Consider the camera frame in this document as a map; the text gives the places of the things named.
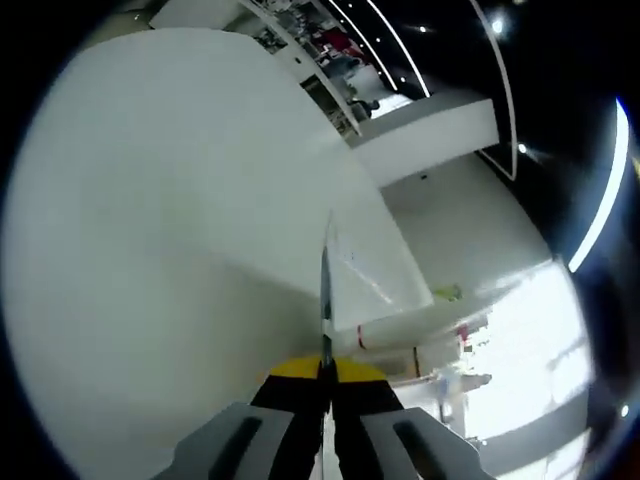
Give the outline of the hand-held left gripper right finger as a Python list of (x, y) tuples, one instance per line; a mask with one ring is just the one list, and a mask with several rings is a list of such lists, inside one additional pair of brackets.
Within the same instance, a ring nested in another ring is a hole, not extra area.
[(345, 479), (482, 479), (479, 453), (420, 408), (404, 407), (385, 375), (334, 361), (335, 448)]

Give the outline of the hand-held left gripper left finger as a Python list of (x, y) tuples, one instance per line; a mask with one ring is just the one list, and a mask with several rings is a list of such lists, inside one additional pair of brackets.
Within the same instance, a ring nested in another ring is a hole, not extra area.
[(273, 367), (251, 402), (236, 402), (181, 440), (171, 479), (307, 479), (322, 436), (321, 357)]

